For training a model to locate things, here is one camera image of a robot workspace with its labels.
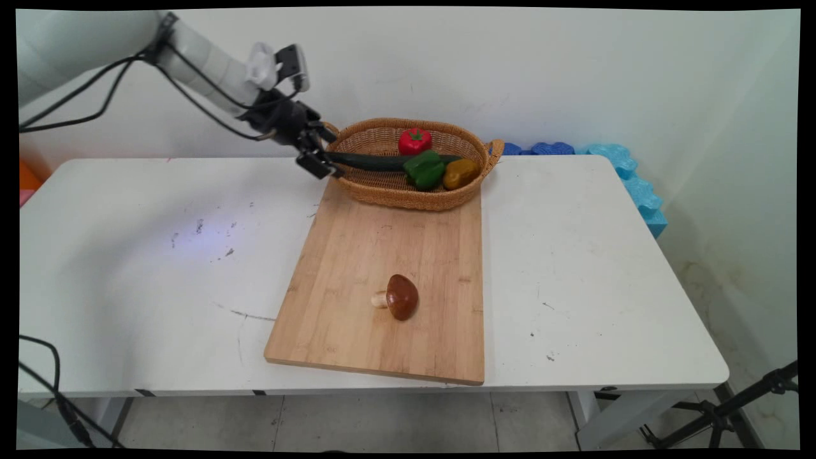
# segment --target basket handle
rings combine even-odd
[[[334,124],[332,124],[332,123],[329,123],[329,122],[327,122],[327,121],[324,121],[324,122],[323,122],[323,126],[325,126],[325,127],[326,127],[326,129],[328,129],[329,131],[331,131],[331,132],[332,132],[334,135],[336,135],[336,136],[337,136],[337,135],[340,133],[340,129],[338,129],[337,127],[335,127],[335,125],[334,125]]]
[[[491,142],[486,143],[485,147],[491,152],[490,157],[487,159],[487,168],[485,169],[485,175],[487,175],[496,167],[496,164],[499,163],[502,157],[502,153],[504,152],[504,140],[493,139]]]

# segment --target orange object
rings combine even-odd
[[[38,179],[31,169],[20,160],[20,189],[33,189],[37,191],[42,186],[42,182]]]

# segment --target mushroom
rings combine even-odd
[[[371,297],[375,308],[388,308],[396,320],[408,319],[419,303],[416,286],[407,277],[394,274],[388,280],[388,287],[383,292],[376,292]]]

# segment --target black tripod stand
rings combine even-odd
[[[655,449],[667,449],[710,426],[712,428],[712,436],[708,442],[708,447],[719,448],[723,430],[734,431],[733,426],[728,421],[731,415],[769,392],[784,394],[785,391],[792,390],[799,394],[799,386],[791,381],[791,379],[798,374],[799,361],[794,360],[793,363],[788,364],[786,367],[773,370],[766,374],[761,380],[719,405],[708,401],[701,403],[679,402],[672,408],[699,411],[703,415],[682,426],[680,429],[675,430],[664,439],[659,439],[654,435],[648,426],[641,427],[641,433],[646,438],[646,441],[654,446]],[[603,392],[596,392],[595,396],[599,399],[618,398],[618,395],[605,394]]]

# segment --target mushroom stem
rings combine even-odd
[[[376,292],[371,296],[371,304],[377,309],[388,307],[388,300],[385,298],[385,291]]]

